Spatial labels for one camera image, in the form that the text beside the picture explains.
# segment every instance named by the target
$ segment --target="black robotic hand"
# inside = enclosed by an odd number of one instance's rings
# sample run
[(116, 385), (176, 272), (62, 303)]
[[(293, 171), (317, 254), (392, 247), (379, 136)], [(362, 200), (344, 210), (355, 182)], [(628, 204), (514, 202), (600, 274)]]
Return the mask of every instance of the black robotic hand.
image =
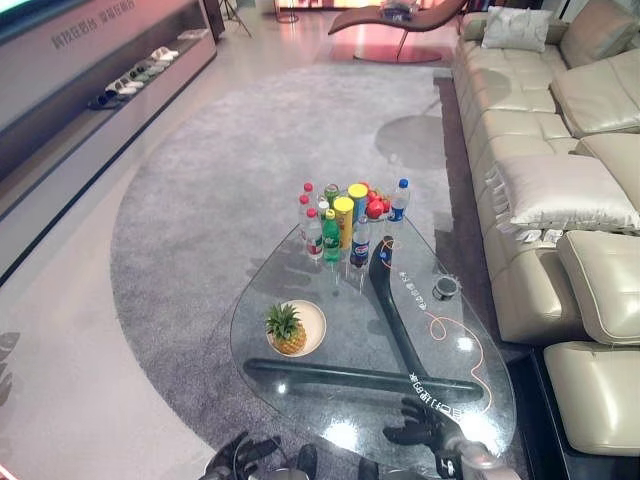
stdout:
[(242, 443), (247, 435), (248, 432), (244, 431), (222, 447), (200, 480), (247, 480), (258, 469), (254, 462), (271, 455), (281, 441), (275, 436), (258, 443), (251, 439)]
[(436, 469), (442, 478), (461, 478), (460, 455), (454, 447), (465, 437), (458, 424), (419, 400), (405, 397), (402, 405), (404, 426), (385, 427), (382, 433), (387, 440), (398, 445), (426, 445), (436, 457)]

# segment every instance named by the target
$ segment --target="cream leather sofa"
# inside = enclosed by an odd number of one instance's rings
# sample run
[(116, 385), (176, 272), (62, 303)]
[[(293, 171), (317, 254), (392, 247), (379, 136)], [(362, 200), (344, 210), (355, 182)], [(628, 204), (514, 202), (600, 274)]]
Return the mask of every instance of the cream leather sofa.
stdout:
[(537, 53), (481, 48), (486, 18), (464, 17), (453, 78), (501, 337), (549, 346), (574, 449), (638, 456), (640, 237), (519, 242), (498, 230), (485, 178), (500, 158), (593, 156), (640, 211), (640, 21), (591, 0), (571, 25), (552, 21)]

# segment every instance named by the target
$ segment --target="red apple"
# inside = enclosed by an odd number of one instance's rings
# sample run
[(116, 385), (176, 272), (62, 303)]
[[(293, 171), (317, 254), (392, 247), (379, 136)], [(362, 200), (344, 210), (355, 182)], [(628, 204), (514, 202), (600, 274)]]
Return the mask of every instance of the red apple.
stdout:
[(369, 218), (378, 218), (384, 211), (384, 205), (380, 200), (373, 200), (367, 206), (367, 215)]

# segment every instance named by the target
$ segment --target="pineapple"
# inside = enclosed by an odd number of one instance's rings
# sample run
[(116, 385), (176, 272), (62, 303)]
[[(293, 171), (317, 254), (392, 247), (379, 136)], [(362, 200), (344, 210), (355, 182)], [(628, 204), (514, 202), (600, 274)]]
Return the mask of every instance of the pineapple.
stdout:
[(267, 312), (267, 333), (273, 335), (276, 350), (285, 355), (299, 352), (307, 341), (307, 332), (297, 313), (289, 304), (273, 305)]

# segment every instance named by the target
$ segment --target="television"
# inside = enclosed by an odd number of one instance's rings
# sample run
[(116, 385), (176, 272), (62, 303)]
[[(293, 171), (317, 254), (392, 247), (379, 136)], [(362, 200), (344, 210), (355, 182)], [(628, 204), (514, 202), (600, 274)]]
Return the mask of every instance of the television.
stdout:
[(90, 0), (0, 0), (0, 44)]

